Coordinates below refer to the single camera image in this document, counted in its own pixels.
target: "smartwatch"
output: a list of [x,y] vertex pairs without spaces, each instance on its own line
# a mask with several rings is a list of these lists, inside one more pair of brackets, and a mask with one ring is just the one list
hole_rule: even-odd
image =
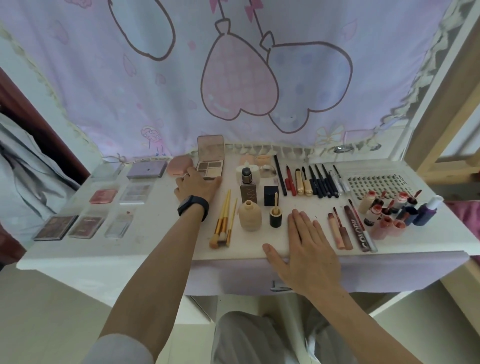
[[183,212],[186,211],[193,204],[199,204],[204,208],[204,217],[202,218],[202,221],[205,220],[208,215],[208,202],[204,198],[194,196],[192,194],[185,198],[182,202],[180,202],[180,206],[177,209],[177,211],[179,212],[179,216],[181,216]]

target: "gray pants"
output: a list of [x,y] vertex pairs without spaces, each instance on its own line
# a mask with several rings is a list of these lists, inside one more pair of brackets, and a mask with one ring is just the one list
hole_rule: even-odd
[[[314,311],[305,328],[307,350],[322,364],[356,364],[350,349],[328,322]],[[217,322],[212,364],[299,364],[286,338],[266,317],[228,312]]]

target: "white table surface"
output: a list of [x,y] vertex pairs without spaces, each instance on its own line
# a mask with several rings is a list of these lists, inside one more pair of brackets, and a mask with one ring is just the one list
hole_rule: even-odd
[[[337,254],[371,254],[362,253],[356,243],[353,229],[348,224],[343,211],[343,206],[348,204],[346,195],[340,196],[338,199],[334,197],[319,199],[317,196],[306,197],[298,195],[293,197],[288,192],[287,196],[283,196],[279,186],[279,204],[283,209],[282,226],[278,229],[270,227],[268,222],[268,211],[270,208],[263,206],[263,185],[272,184],[273,179],[262,179],[261,185],[257,188],[258,204],[263,211],[261,229],[255,232],[244,231],[240,226],[238,216],[236,216],[230,247],[222,247],[216,250],[210,249],[208,242],[215,230],[221,204],[229,188],[232,190],[230,209],[233,208],[235,197],[239,198],[238,206],[241,204],[240,188],[235,179],[235,167],[238,165],[239,159],[239,155],[227,155],[223,170],[224,180],[220,191],[211,204],[209,216],[201,226],[193,256],[194,260],[264,258],[262,251],[263,243],[272,244],[283,257],[288,256],[287,214],[294,208],[299,211],[305,211],[312,219],[318,219],[324,228],[327,238],[334,246],[327,222],[327,214],[333,212],[333,207],[336,207],[342,224],[347,227],[354,245],[354,249],[351,251],[336,249]],[[283,178],[287,177],[285,164],[289,165],[292,173],[295,168],[302,165],[307,166],[299,161],[280,160]],[[72,262],[81,264],[82,261],[89,264],[102,264],[108,261],[143,260],[178,219],[177,207],[179,203],[173,194],[173,190],[176,187],[175,180],[165,173],[161,179],[155,181],[154,188],[144,205],[119,205],[118,200],[130,182],[126,178],[130,166],[131,164],[125,166],[115,182],[92,182],[88,179],[63,209],[62,213],[65,214],[84,215],[93,212],[107,215],[106,221],[92,239],[76,239],[67,235],[61,241],[36,242],[19,262],[18,267],[20,269],[38,269],[51,265],[64,266]],[[336,167],[344,179],[354,175],[401,173],[407,177],[409,185],[414,190],[423,190],[419,196],[419,204],[428,201],[434,195],[433,191],[404,162],[366,160],[336,163]],[[104,205],[89,204],[88,200],[93,193],[98,189],[104,188],[118,188],[119,192],[114,201],[111,204]],[[125,211],[133,212],[134,219],[124,237],[122,239],[105,238],[105,231],[116,214]],[[465,251],[469,255],[480,255],[480,242],[444,204],[440,206],[436,216],[427,225],[423,227],[411,225],[401,237],[387,237],[383,241],[375,242],[378,248],[378,252],[375,253],[377,255],[449,251]]]

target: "pink compact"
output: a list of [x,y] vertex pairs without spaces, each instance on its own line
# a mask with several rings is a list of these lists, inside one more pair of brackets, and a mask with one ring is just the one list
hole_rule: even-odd
[[187,168],[193,167],[193,160],[189,156],[174,157],[167,165],[167,173],[172,177],[183,177]]
[[113,201],[113,198],[117,194],[117,190],[110,189],[110,190],[98,190],[95,192],[90,199],[90,203],[93,205],[96,204],[109,204]]

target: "gold makeup brush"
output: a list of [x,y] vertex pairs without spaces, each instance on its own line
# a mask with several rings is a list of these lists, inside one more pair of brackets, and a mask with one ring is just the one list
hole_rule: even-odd
[[223,214],[225,212],[226,204],[227,204],[227,198],[225,198],[225,201],[223,202],[222,210],[220,211],[220,216],[219,216],[218,220],[216,221],[215,233],[212,236],[212,238],[210,239],[209,246],[210,246],[211,249],[218,249],[218,238],[219,238],[218,235],[220,234],[220,230],[222,228]]
[[220,230],[220,236],[218,241],[224,242],[227,239],[227,227],[228,227],[228,213],[230,212],[230,192],[227,192],[227,204],[225,205],[225,211],[223,211],[223,219],[222,219],[222,228]]
[[227,233],[227,247],[230,246],[230,239],[232,237],[233,219],[235,218],[235,211],[237,210],[237,201],[238,198],[235,199],[235,204],[233,205],[232,219],[230,220],[230,227],[228,228]]

